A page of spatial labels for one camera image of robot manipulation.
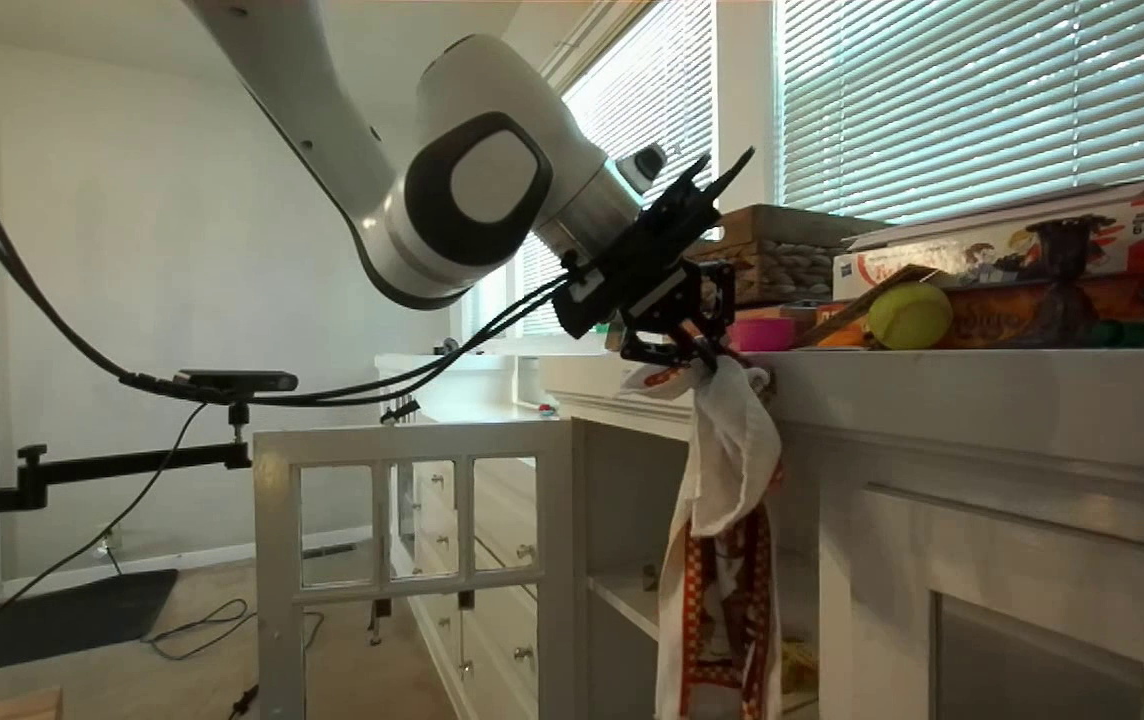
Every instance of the cable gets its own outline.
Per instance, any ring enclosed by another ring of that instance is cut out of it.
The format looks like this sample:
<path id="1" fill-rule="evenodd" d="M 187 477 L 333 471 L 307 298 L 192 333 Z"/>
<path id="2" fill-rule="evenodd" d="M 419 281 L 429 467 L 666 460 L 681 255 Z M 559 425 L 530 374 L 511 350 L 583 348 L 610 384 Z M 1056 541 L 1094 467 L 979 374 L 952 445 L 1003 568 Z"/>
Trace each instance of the cable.
<path id="1" fill-rule="evenodd" d="M 216 646 L 220 640 L 227 640 L 230 630 L 240 630 L 253 616 L 256 616 L 253 602 L 234 594 L 234 598 L 216 602 L 216 606 L 213 606 L 206 616 L 201 616 L 201 621 L 187 621 L 187 625 L 176 625 L 176 626 L 155 630 L 155 636 L 142 640 L 142 644 L 146 644 L 155 657 L 181 665 L 181 658 L 192 658 L 192 657 Z M 224 626 L 224 630 L 216 630 L 213 640 L 205 640 L 205 644 L 197 644 L 197 646 L 185 646 L 185 652 L 170 652 L 170 646 L 166 646 L 166 640 L 187 636 L 187 630 L 201 630 L 201 626 Z"/>
<path id="2" fill-rule="evenodd" d="M 51 329 L 95 368 L 104 368 L 106 374 L 115 374 L 119 384 L 135 387 L 135 391 L 153 391 L 153 395 L 170 395 L 170 399 L 201 399 L 201 405 L 230 405 L 230 395 L 213 391 L 213 387 L 197 387 L 197 384 L 181 384 L 181 378 L 161 378 L 161 374 L 142 374 L 142 371 L 126 371 L 119 368 L 111 356 L 104 356 L 95 343 L 89 343 L 59 310 L 57 303 L 41 292 L 41 282 L 30 281 L 28 263 L 20 258 L 2 220 L 0 220 L 0 263 L 9 266 L 9 275 L 14 281 L 14 289 L 51 320 Z M 534 310 L 539 303 L 549 303 L 559 289 L 568 282 L 568 275 L 554 275 L 553 282 L 539 282 L 534 292 L 528 292 L 523 298 L 508 303 L 492 324 L 482 324 L 470 339 L 464 339 L 459 348 L 453 348 L 448 356 L 389 374 L 389 378 L 368 378 L 368 384 L 347 384 L 347 387 L 328 387 L 328 391 L 297 391 L 297 395 L 253 395 L 247 405 L 279 405 L 279 406 L 344 406 L 344 405 L 384 405 L 394 395 L 409 395 L 414 387 L 422 387 L 429 378 L 434 378 L 439 371 L 448 371 L 464 350 L 497 339 L 502 329 L 511 329 L 516 320 L 523 320 L 528 310 Z"/>
<path id="3" fill-rule="evenodd" d="M 187 421 L 181 425 L 176 440 L 170 440 L 170 450 L 185 445 L 187 429 L 197 425 L 197 416 L 205 411 L 206 405 L 192 406 Z M 73 565 L 74 554 L 83 554 L 89 546 L 99 544 L 99 536 L 106 536 L 111 529 L 119 529 L 140 504 L 142 496 L 161 483 L 161 477 L 166 471 L 170 462 L 170 450 L 166 460 L 146 477 L 146 483 L 119 509 L 119 514 L 111 514 L 89 544 L 81 544 L 74 553 L 59 554 L 57 565 L 49 565 L 41 577 L 30 577 L 28 584 L 20 584 L 20 592 L 10 592 L 2 602 L 0 602 L 0 616 L 24 598 L 36 584 L 44 584 L 51 570 L 59 570 L 63 565 Z"/>

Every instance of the towel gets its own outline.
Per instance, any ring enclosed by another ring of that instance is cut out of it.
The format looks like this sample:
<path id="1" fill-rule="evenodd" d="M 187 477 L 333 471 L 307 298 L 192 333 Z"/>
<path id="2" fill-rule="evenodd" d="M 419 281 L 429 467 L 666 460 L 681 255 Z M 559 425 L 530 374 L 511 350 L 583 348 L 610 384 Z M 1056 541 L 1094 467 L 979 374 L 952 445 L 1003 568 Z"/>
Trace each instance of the towel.
<path id="1" fill-rule="evenodd" d="M 655 716 L 775 720 L 781 652 L 763 496 L 781 467 L 781 430 L 756 374 L 728 356 L 691 378 L 691 425 L 655 581 Z"/>

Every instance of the white shelf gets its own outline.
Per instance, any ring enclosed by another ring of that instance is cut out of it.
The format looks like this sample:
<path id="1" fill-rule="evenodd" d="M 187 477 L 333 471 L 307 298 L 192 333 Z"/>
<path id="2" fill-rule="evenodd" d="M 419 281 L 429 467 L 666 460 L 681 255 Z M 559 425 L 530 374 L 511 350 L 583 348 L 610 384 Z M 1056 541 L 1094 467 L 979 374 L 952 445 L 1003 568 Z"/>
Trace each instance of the white shelf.
<path id="1" fill-rule="evenodd" d="M 642 570 L 587 577 L 587 588 L 655 640 L 655 592 L 642 588 Z"/>

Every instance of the window blinds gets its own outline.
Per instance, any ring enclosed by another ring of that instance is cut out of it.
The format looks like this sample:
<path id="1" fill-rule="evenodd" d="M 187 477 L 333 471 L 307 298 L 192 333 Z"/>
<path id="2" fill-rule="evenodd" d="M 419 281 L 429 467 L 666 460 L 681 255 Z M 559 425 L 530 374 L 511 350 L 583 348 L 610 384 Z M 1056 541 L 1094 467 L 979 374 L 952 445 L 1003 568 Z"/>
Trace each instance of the window blinds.
<path id="1" fill-rule="evenodd" d="M 926 220 L 1144 181 L 1136 0 L 781 0 L 781 194 Z"/>
<path id="2" fill-rule="evenodd" d="M 608 157 L 659 142 L 666 163 L 646 201 L 717 147 L 717 2 L 659 0 L 563 97 Z"/>

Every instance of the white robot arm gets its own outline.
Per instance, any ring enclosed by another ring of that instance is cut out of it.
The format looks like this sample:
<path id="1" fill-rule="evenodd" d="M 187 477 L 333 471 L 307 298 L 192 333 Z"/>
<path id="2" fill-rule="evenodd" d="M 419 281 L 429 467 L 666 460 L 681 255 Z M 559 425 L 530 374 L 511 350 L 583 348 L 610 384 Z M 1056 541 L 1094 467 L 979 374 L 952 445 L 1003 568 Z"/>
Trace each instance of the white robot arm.
<path id="1" fill-rule="evenodd" d="M 394 171 L 337 85 L 313 0 L 187 0 L 262 117 L 347 220 L 372 282 L 445 308 L 534 231 L 570 271 L 563 333 L 610 310 L 646 317 L 687 271 L 681 250 L 717 224 L 697 167 L 652 209 L 583 139 L 563 98 L 498 40 L 464 35 L 419 80 L 422 142 Z"/>

